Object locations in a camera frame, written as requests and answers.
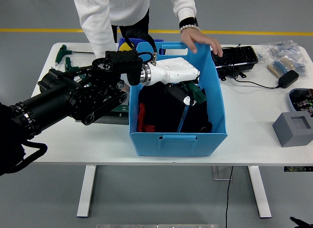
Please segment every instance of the gray floor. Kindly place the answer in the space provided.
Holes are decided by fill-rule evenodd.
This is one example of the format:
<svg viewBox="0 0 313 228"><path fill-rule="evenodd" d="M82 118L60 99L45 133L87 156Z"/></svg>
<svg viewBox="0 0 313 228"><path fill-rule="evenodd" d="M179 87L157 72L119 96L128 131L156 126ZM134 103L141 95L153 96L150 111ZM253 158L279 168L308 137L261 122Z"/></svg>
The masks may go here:
<svg viewBox="0 0 313 228"><path fill-rule="evenodd" d="M195 0L202 30L313 32L313 0ZM169 0L151 0L150 29L177 29ZM80 28L73 0L0 0L0 28ZM178 41L178 34L152 34ZM212 35L221 44L293 40L313 59L312 36ZM28 99L53 44L87 42L83 33L0 32L0 101ZM89 218L76 218L85 168L31 165L0 177L0 226L94 228L97 224L219 224L225 226L227 182L210 167L101 166ZM311 173L260 168L272 218L260 219L246 167L234 167L228 226L295 227L313 223Z"/></svg>

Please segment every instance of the plastic bag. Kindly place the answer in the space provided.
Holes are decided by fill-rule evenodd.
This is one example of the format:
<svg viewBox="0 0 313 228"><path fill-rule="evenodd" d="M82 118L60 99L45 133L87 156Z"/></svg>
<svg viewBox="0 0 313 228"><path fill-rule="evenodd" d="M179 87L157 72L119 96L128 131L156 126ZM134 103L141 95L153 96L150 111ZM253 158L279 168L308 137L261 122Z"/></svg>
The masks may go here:
<svg viewBox="0 0 313 228"><path fill-rule="evenodd" d="M284 41L261 45L258 52L259 62L271 66L273 63L288 60L292 64L292 69L299 74L299 77L307 78L305 59L297 43Z"/></svg>

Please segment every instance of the black container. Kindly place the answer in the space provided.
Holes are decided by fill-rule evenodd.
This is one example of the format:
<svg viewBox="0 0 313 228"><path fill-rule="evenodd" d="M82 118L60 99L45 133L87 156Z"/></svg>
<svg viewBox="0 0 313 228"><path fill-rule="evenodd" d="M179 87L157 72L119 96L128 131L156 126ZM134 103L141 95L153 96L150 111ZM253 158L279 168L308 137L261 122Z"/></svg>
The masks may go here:
<svg viewBox="0 0 313 228"><path fill-rule="evenodd" d="M221 80L226 77L235 77L241 75L243 70L250 70L259 60L251 46L226 47L223 48L223 57L215 55L211 51L212 59Z"/></svg>

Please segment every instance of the white table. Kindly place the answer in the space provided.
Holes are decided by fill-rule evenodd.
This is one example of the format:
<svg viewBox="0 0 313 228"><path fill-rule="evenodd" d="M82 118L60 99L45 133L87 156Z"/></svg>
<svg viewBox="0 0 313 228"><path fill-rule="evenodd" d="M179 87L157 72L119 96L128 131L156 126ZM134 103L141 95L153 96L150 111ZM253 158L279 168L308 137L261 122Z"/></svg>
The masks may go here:
<svg viewBox="0 0 313 228"><path fill-rule="evenodd" d="M47 58L38 79L53 67L64 71L64 60L55 66L61 45L73 51L92 51L88 43L57 43ZM281 147L272 127L282 112L290 112L288 93L294 88L313 88L313 63L304 48L307 79L299 79L287 89L266 90L232 79L221 81L228 137L209 157L137 156L129 137L129 126L91 124L85 126L67 117L36 136L34 141L48 146L37 164L87 165L78 216L88 216L96 165L233 165L248 166L261 217L271 217L258 166L313 165L313 142L301 147ZM73 67L91 65L94 55L70 55ZM277 79L265 64L245 72L247 78L265 86L277 86ZM33 95L39 94L36 86Z"/></svg>

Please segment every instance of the yellow floor line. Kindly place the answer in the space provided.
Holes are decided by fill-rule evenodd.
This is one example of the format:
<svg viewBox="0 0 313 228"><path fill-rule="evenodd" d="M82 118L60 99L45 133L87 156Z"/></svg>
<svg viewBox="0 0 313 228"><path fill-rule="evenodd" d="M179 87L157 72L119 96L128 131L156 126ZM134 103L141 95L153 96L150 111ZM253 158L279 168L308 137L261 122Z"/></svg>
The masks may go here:
<svg viewBox="0 0 313 228"><path fill-rule="evenodd" d="M82 29L66 28L0 28L0 32L57 32L57 33L82 33ZM179 34L178 30L151 29L149 33L155 34ZM269 35L269 36L313 36L313 32L288 32L288 31L226 31L226 30L202 30L204 34L225 35Z"/></svg>

